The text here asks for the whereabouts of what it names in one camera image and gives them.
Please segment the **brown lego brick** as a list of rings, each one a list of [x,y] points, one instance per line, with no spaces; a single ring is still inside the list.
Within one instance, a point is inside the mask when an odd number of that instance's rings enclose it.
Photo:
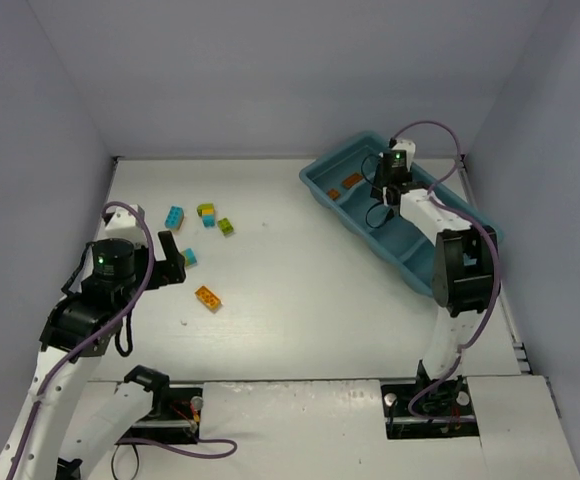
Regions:
[[[332,188],[327,192],[327,195],[330,199],[336,201],[341,196],[341,193],[338,190]]]
[[[359,173],[359,172],[355,172],[349,176],[347,176],[342,182],[341,185],[344,189],[346,190],[350,190],[352,189],[355,185],[357,185],[359,182],[364,180],[364,176]]]

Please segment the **small green square lego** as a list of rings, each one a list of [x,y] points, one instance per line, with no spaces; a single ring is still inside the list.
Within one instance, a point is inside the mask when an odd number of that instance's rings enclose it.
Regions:
[[[217,221],[217,226],[224,237],[234,233],[234,227],[228,218],[222,218]]]

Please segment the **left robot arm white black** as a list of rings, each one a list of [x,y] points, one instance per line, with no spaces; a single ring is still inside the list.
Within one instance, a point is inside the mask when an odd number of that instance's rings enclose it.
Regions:
[[[66,282],[48,316],[28,395],[0,453],[0,479],[86,479],[136,421],[159,409],[168,376],[136,366],[112,400],[67,436],[90,375],[110,345],[130,336],[127,322],[138,298],[185,279],[172,233],[161,231],[158,238],[160,261],[152,243],[109,238],[86,245],[82,255],[93,258],[93,271],[77,292]]]

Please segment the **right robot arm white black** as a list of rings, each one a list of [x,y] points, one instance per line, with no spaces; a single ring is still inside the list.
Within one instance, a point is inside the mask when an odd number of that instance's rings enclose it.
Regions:
[[[371,193],[414,225],[434,247],[431,291],[438,315],[418,367],[420,397],[456,381],[465,350],[481,336],[500,290],[496,231],[446,205],[432,186],[417,181],[405,150],[377,157]]]

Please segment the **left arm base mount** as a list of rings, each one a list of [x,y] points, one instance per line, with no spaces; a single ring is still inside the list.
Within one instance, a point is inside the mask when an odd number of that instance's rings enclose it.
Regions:
[[[196,444],[202,408],[201,385],[175,385],[157,410],[135,422],[122,437],[174,446]]]

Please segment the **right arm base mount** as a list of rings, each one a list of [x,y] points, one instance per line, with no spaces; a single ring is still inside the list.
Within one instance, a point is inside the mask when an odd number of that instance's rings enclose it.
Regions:
[[[409,410],[412,398],[424,387],[416,383],[382,383],[382,407],[388,440],[427,440],[478,437],[467,381],[452,380],[427,394]]]

